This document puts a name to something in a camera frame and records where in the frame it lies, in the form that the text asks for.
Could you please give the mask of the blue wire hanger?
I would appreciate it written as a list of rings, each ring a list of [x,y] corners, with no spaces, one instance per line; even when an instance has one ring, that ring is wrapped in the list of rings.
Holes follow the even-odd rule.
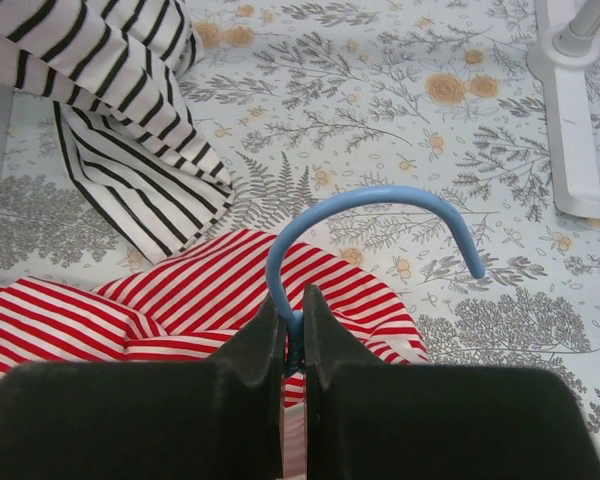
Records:
[[[439,217],[449,228],[453,239],[475,279],[485,276],[486,269],[470,231],[458,212],[439,196],[408,186],[363,187],[323,200],[292,220],[276,237],[269,250],[265,278],[278,318],[286,322],[289,352],[285,375],[304,370],[304,313],[295,311],[283,286],[283,260],[294,242],[312,226],[347,210],[373,204],[403,204],[419,207]]]

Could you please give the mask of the red white striped tank top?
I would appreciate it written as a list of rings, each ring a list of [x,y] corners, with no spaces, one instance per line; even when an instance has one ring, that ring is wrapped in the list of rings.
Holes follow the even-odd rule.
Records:
[[[201,361],[218,351],[271,300],[270,234],[241,230],[195,246],[152,269],[92,290],[34,277],[0,286],[0,381],[32,363]],[[422,337],[399,298],[373,275],[305,243],[281,269],[288,300],[303,312],[315,286],[335,318],[385,363],[420,363]],[[283,471],[303,461],[306,381],[285,375]]]

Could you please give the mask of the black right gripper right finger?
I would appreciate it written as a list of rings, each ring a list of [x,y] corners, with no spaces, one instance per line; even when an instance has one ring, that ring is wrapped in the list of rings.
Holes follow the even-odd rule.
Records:
[[[304,292],[311,479],[600,479],[563,381],[541,369],[380,360]]]

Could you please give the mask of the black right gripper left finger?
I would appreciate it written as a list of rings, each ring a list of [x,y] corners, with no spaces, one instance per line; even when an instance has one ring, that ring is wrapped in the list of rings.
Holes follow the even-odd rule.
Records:
[[[201,361],[17,367],[0,381],[0,479],[275,479],[284,348],[266,300]]]

